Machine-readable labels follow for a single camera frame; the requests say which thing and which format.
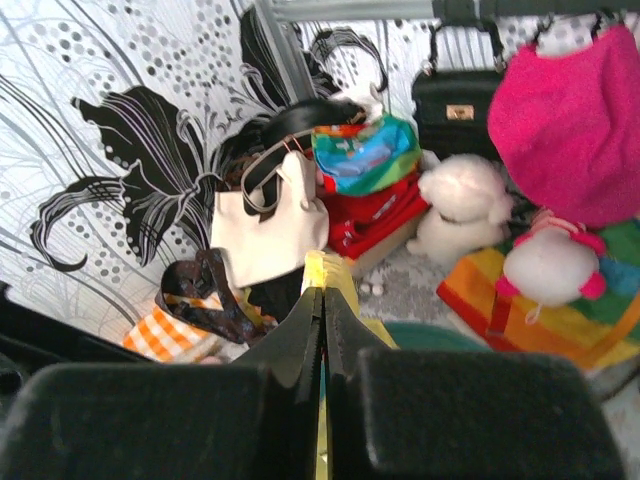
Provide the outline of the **yellow plastic trash bag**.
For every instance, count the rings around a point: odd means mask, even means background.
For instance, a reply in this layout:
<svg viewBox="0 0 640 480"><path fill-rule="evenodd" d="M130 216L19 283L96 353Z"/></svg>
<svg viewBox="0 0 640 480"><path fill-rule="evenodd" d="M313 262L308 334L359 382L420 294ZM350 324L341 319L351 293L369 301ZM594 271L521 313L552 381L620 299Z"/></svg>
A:
<svg viewBox="0 0 640 480"><path fill-rule="evenodd" d="M324 251L309 251L305 256L304 273L301 291L308 287L337 288L345 298L356 319L366 326L374 335L391 348L398 345L392 339L386 327L379 319L360 317L359 296L349 264L339 255ZM328 447L327 447L327 412L325 395L325 364L321 366L320 403L318 417L318 434L316 447L316 480L327 480Z"/></svg>

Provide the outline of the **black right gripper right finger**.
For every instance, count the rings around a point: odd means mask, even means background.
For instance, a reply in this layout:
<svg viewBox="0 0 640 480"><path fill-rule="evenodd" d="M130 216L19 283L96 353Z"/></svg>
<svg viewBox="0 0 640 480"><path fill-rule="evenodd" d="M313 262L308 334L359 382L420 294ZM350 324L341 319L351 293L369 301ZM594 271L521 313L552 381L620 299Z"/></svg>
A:
<svg viewBox="0 0 640 480"><path fill-rule="evenodd" d="M324 295L333 479L621 479L599 404L568 361L397 350Z"/></svg>

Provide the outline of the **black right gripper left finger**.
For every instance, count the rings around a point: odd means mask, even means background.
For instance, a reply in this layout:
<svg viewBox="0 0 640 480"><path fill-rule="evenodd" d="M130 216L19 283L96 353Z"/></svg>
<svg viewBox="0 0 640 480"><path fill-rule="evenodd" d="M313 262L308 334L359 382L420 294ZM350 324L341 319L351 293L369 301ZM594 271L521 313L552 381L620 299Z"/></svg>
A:
<svg viewBox="0 0 640 480"><path fill-rule="evenodd" d="M226 365L69 362L1 404L5 479L311 479L323 296Z"/></svg>

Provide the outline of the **teal plastic trash bin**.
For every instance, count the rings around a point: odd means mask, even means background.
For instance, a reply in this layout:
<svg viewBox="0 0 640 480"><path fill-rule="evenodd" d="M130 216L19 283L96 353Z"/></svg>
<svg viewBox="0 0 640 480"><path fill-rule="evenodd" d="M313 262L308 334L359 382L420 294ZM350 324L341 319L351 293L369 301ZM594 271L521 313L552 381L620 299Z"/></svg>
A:
<svg viewBox="0 0 640 480"><path fill-rule="evenodd" d="M489 351L490 348L447 328L409 322L384 322L383 326L401 350Z"/></svg>

